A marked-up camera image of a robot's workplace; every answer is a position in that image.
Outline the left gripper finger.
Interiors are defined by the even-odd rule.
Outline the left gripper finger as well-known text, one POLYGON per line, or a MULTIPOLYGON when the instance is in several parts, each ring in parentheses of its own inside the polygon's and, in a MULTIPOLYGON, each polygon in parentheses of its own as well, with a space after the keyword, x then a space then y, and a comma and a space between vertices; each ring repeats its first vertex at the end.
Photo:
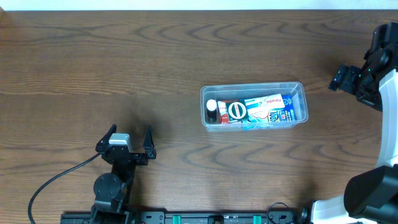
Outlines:
POLYGON ((112 136, 112 134, 114 134, 117 130, 117 126, 115 124, 113 124, 110 129, 108 130, 108 132, 98 141, 98 143, 96 144, 95 147, 95 151, 97 153, 106 153, 109 148, 110 148, 110 143, 109 140, 112 136))
POLYGON ((152 128, 151 126, 147 127, 145 136, 144 136, 144 142, 143 142, 143 148, 145 151, 145 155, 148 159, 156 159, 157 157, 157 152, 154 146, 153 138, 152 138, 152 128))

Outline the blue Kool Fever box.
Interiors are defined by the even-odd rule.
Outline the blue Kool Fever box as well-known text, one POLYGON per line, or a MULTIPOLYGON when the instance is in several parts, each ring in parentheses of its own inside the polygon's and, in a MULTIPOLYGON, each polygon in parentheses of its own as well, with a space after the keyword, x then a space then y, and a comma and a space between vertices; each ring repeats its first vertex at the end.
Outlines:
POLYGON ((295 111, 293 106, 292 97, 290 95, 282 95, 284 108, 270 110, 267 114, 249 115, 246 122, 250 123, 274 123, 282 121, 295 121, 295 111))

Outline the dark bottle white cap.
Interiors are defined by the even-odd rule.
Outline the dark bottle white cap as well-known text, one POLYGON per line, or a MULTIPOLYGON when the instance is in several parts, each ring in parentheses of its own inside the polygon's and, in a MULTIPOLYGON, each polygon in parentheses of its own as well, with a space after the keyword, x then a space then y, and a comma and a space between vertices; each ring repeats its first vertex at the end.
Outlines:
POLYGON ((210 99, 206 102, 206 114, 210 123, 215 123, 217 121, 217 109, 218 105, 216 100, 210 99))

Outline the red Panadol ActiFast box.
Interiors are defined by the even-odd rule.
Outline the red Panadol ActiFast box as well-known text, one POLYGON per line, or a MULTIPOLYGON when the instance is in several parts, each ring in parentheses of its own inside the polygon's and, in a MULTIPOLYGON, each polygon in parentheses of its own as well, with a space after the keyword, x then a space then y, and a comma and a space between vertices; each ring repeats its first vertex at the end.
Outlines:
POLYGON ((218 112, 219 112, 219 121, 221 124, 229 123, 229 116, 226 108, 225 101, 217 101, 218 104, 218 112))

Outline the white Panadol box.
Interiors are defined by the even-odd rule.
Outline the white Panadol box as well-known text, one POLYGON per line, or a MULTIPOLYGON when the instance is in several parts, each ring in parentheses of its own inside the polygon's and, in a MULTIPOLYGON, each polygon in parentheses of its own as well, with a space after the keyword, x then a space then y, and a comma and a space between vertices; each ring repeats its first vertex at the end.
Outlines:
POLYGON ((281 109, 285 107, 282 99, 282 95, 275 94, 269 96, 262 96, 258 98, 250 98, 244 100, 245 107, 248 111, 248 115, 268 113, 273 109, 281 109))

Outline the green square box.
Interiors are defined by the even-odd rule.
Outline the green square box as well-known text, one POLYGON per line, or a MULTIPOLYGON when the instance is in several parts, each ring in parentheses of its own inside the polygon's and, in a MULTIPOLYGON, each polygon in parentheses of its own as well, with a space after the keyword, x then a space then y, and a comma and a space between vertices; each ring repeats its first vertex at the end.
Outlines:
POLYGON ((249 118, 248 109, 244 100, 229 101, 226 103, 226 112, 229 123, 245 121, 249 118))

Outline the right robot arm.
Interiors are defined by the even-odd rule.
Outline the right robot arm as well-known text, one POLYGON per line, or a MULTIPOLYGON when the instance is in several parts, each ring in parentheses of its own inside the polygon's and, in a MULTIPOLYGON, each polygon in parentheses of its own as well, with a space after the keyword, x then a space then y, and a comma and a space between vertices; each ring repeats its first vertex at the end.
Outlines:
POLYGON ((348 181, 342 195, 316 200, 306 223, 397 223, 397 23, 377 26, 362 67, 340 65, 329 89, 381 112, 380 148, 373 169, 348 181))

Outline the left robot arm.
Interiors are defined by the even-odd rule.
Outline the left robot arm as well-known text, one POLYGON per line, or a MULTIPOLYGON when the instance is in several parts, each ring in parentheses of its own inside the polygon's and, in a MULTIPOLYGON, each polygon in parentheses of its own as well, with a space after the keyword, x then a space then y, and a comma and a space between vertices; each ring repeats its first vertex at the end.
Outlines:
POLYGON ((140 222, 139 212, 129 207, 129 201, 136 167, 146 166, 157 157, 152 129, 149 126, 144 135, 144 152, 134 152, 130 135, 117 133, 116 129, 117 126, 112 125, 95 148, 112 169, 95 180, 90 224, 140 222))

